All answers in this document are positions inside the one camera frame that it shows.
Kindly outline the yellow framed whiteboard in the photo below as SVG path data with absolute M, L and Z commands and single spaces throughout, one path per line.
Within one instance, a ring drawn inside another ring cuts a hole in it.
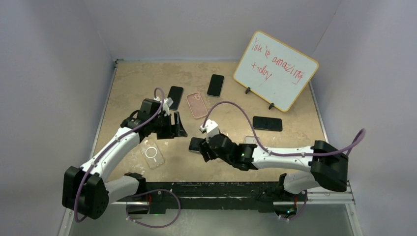
M 319 68 L 306 54 L 256 31 L 233 78 L 273 107 L 288 111 Z

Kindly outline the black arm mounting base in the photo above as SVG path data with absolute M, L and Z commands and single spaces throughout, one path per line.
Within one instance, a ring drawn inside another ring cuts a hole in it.
M 256 210 L 292 218 L 306 204 L 307 192 L 298 194 L 284 190 L 279 181 L 266 182 L 145 182 L 139 193 L 120 201 L 132 207 L 149 206 L 149 213 L 163 214 L 168 209 L 193 210 Z

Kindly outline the aluminium table frame rail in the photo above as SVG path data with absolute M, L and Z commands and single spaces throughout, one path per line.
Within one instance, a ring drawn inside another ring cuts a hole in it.
M 95 132 L 94 132 L 94 139 L 93 139 L 93 143 L 91 145 L 91 149 L 89 151 L 88 159 L 92 158 L 93 154 L 94 154 L 94 150 L 95 150 L 95 147 L 96 147 L 96 144 L 97 144 L 100 128 L 102 126 L 103 118 L 104 118 L 104 115 L 105 115 L 105 110 L 106 110 L 106 107 L 107 107 L 107 104 L 108 104 L 109 96 L 110 96 L 110 93 L 111 93 L 111 88 L 113 86 L 113 82 L 114 82 L 115 74 L 117 72 L 118 65 L 119 65 L 119 59 L 113 59 L 113 64 L 112 64 L 112 67 L 111 67 L 112 75 L 110 77 L 109 82 L 107 83 L 107 85 L 105 87 L 105 89 L 106 89 L 105 93 L 104 93 L 105 94 L 105 97 L 104 97 L 105 99 L 102 102 L 102 105 L 100 106 L 101 110 L 100 110 L 99 122 L 98 122 L 97 128 L 95 129 Z M 70 210 L 70 209 L 65 210 L 65 214 L 63 215 L 63 219 L 62 219 L 62 222 L 61 222 L 60 230 L 58 232 L 58 236 L 68 236 L 70 234 L 71 227 L 72 227 L 72 224 L 73 224 L 73 216 L 74 216 L 73 210 Z

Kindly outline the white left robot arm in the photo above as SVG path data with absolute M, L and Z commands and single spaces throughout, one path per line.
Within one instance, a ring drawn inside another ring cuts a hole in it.
M 141 201 L 147 194 L 146 179 L 138 173 L 126 173 L 108 181 L 119 162 L 146 137 L 158 139 L 186 137 L 179 112 L 170 114 L 172 99 L 144 99 L 139 110 L 124 119 L 112 139 L 81 167 L 69 167 L 64 173 L 62 205 L 91 219 L 99 218 L 107 206 L 125 197 Z

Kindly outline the black phone with white reflection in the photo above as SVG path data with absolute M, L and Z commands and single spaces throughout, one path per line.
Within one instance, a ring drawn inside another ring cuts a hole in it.
M 201 153 L 200 150 L 200 143 L 202 143 L 205 140 L 205 138 L 197 138 L 192 137 L 189 143 L 188 150 L 193 153 Z

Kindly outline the frosted clear phone case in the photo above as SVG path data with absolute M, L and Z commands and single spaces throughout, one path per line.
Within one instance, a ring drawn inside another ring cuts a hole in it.
M 258 141 L 257 141 L 257 138 L 254 136 L 246 136 L 244 138 L 244 143 L 245 144 L 257 144 Z

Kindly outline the clear magsafe case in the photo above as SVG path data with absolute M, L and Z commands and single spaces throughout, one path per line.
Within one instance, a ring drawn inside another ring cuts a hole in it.
M 228 134 L 228 132 L 226 130 L 221 130 L 219 133 L 220 134 L 223 134 L 225 136 L 229 136 L 229 134 Z
M 154 170 L 165 163 L 165 159 L 160 152 L 157 143 L 153 139 L 144 139 L 139 144 L 139 149 L 151 170 Z

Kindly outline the pink phone case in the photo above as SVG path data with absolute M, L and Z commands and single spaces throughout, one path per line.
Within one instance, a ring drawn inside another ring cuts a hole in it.
M 186 101 L 189 105 L 193 118 L 204 118 L 208 114 L 202 96 L 198 92 L 187 95 Z

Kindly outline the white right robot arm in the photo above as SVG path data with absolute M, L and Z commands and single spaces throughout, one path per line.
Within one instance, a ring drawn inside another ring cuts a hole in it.
M 296 170 L 282 174 L 276 187 L 277 196 L 288 200 L 293 195 L 315 187 L 334 192 L 347 190 L 348 157 L 325 141 L 299 148 L 276 148 L 283 156 L 275 156 L 256 144 L 236 144 L 224 134 L 199 141 L 204 161 L 221 159 L 241 171 L 266 168 Z

